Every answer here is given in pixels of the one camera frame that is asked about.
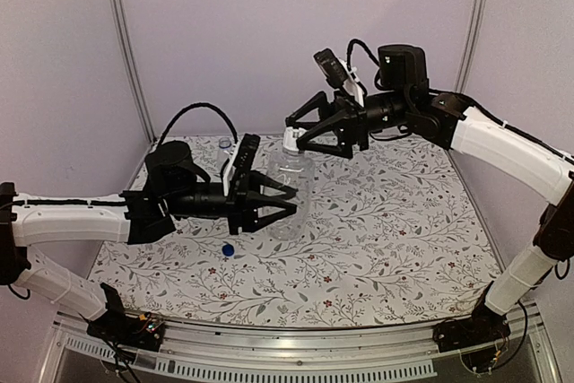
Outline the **clear plastic bottle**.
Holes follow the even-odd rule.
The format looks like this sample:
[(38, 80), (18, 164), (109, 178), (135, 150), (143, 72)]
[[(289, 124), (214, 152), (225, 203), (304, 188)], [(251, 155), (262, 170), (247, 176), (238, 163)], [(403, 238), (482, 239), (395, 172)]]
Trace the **clear plastic bottle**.
[(273, 239), (292, 241), (304, 230), (309, 213), (310, 196), (314, 185), (314, 161), (304, 152), (282, 148), (270, 156), (266, 175), (289, 190), (266, 188), (269, 196), (279, 196), (297, 206), (296, 213), (267, 228)]

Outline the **white clear bottle cap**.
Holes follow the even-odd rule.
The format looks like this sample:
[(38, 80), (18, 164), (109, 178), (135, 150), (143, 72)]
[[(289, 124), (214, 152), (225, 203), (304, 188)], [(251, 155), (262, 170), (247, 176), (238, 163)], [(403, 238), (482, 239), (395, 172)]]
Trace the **white clear bottle cap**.
[(297, 140), (305, 135), (307, 130), (302, 127), (287, 126), (283, 132), (283, 149), (290, 152), (298, 152), (300, 149)]

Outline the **Pepsi label plastic bottle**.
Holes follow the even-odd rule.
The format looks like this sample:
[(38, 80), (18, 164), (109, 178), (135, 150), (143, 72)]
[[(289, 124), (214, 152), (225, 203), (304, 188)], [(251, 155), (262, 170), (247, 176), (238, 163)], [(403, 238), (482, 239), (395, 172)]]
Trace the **Pepsi label plastic bottle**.
[(219, 177), (223, 175), (225, 167), (228, 164), (229, 158), (233, 153), (234, 144), (235, 144), (234, 141), (228, 136), (221, 137), (218, 141), (216, 169), (219, 174)]

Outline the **blue bottle cap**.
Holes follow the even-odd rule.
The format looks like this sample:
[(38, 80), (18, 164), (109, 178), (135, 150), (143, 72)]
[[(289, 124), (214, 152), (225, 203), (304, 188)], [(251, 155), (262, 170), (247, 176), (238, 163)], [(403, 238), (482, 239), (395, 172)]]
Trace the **blue bottle cap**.
[(235, 248), (231, 244), (225, 244), (222, 247), (222, 253), (225, 257), (232, 257), (235, 254)]

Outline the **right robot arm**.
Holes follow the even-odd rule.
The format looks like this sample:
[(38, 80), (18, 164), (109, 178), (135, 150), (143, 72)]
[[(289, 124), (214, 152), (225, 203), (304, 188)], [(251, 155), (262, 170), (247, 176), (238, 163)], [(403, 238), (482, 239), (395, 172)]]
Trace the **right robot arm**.
[(548, 204), (531, 245), (520, 252), (475, 305), (464, 336), (483, 343), (508, 313), (557, 263), (573, 256), (573, 158), (496, 118), (476, 100), (430, 87), (422, 48), (385, 45), (372, 60), (378, 65), (378, 93), (367, 95), (349, 60), (331, 49), (314, 60), (334, 91), (318, 92), (286, 119), (304, 129), (302, 151), (346, 159), (366, 150), (372, 133), (404, 128), (447, 150), (484, 161), (530, 187)]

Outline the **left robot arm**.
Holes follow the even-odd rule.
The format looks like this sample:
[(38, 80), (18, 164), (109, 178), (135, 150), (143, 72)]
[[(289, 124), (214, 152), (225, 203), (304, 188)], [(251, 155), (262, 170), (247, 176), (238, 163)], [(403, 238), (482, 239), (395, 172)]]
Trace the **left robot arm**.
[(182, 141), (160, 144), (144, 159), (140, 190), (94, 198), (48, 198), (1, 186), (1, 284), (36, 292), (77, 312), (115, 342), (134, 332), (117, 290), (97, 285), (56, 264), (40, 243), (105, 241), (151, 244), (173, 233), (181, 219), (224, 219), (229, 233), (252, 233), (297, 211), (297, 191), (253, 170), (259, 146), (245, 135), (222, 181), (194, 163)]

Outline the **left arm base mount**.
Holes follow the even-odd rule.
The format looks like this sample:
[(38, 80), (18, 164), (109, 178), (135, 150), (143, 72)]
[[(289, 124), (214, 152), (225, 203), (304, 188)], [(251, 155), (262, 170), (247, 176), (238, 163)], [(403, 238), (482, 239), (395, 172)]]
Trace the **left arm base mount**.
[(117, 290), (105, 283), (100, 287), (106, 297), (105, 312), (89, 320), (87, 334), (110, 344), (158, 352), (165, 334), (165, 321), (151, 312), (128, 316)]

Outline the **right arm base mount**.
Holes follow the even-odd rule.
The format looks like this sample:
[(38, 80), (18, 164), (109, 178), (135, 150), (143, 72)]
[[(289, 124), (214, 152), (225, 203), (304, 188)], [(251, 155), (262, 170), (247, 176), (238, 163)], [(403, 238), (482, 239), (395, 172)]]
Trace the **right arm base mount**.
[(509, 336), (506, 317), (483, 307), (467, 318), (446, 318), (432, 332), (441, 353), (472, 348), (461, 360), (468, 370), (477, 374), (494, 370), (508, 347)]

